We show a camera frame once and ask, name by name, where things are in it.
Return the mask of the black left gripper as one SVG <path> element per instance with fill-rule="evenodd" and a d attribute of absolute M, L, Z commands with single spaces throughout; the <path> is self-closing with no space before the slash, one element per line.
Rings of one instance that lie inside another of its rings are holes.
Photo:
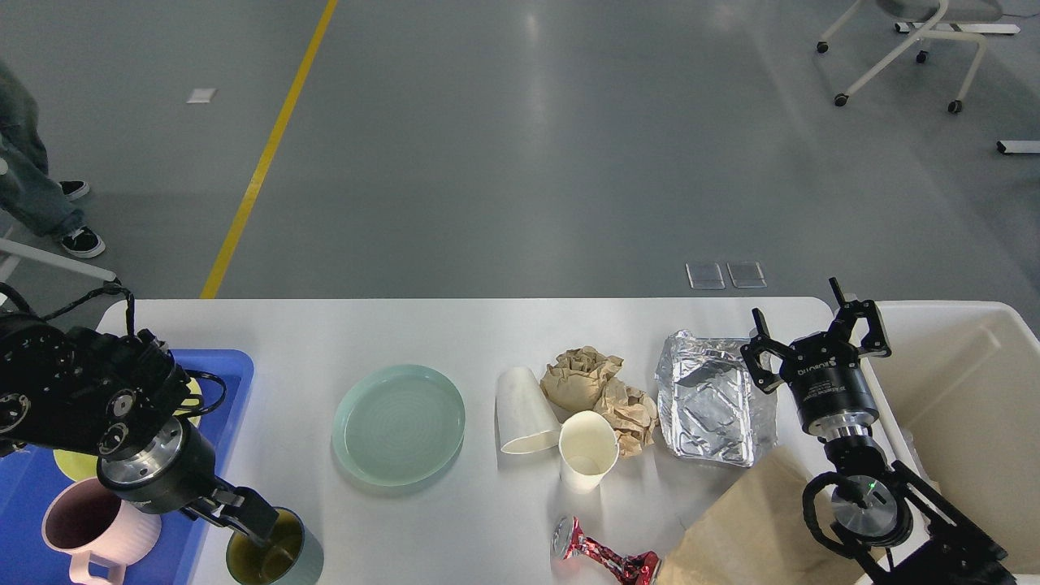
<path fill-rule="evenodd" d="M 104 488 L 145 514 L 181 511 L 187 518 L 232 529 L 257 546 L 271 542 L 279 512 L 259 492 L 219 480 L 215 448 L 191 423 L 168 419 L 137 454 L 100 459 Z"/>

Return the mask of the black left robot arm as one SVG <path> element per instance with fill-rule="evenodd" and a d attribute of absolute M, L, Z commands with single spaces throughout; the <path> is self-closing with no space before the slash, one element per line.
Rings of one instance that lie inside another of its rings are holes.
<path fill-rule="evenodd" d="M 93 456 L 101 485 L 144 514 L 177 511 L 271 540 L 278 511 L 216 474 L 215 448 L 193 425 L 223 406 L 227 382 L 184 368 L 154 333 L 135 328 L 132 292 L 119 282 L 86 295 L 125 297 L 125 336 L 67 331 L 8 284 L 1 317 L 2 454 L 27 446 Z"/>

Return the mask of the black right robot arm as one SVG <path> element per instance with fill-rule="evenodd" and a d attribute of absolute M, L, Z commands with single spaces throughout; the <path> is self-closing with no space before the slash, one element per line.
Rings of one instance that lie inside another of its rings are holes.
<path fill-rule="evenodd" d="M 834 466 L 801 495 L 811 536 L 873 584 L 1014 584 L 1006 549 L 873 438 L 880 411 L 862 360 L 888 357 L 891 346 L 876 302 L 848 299 L 835 278 L 830 286 L 838 308 L 827 330 L 780 342 L 755 308 L 755 331 L 740 348 L 762 392 L 791 390 L 803 433 Z"/>

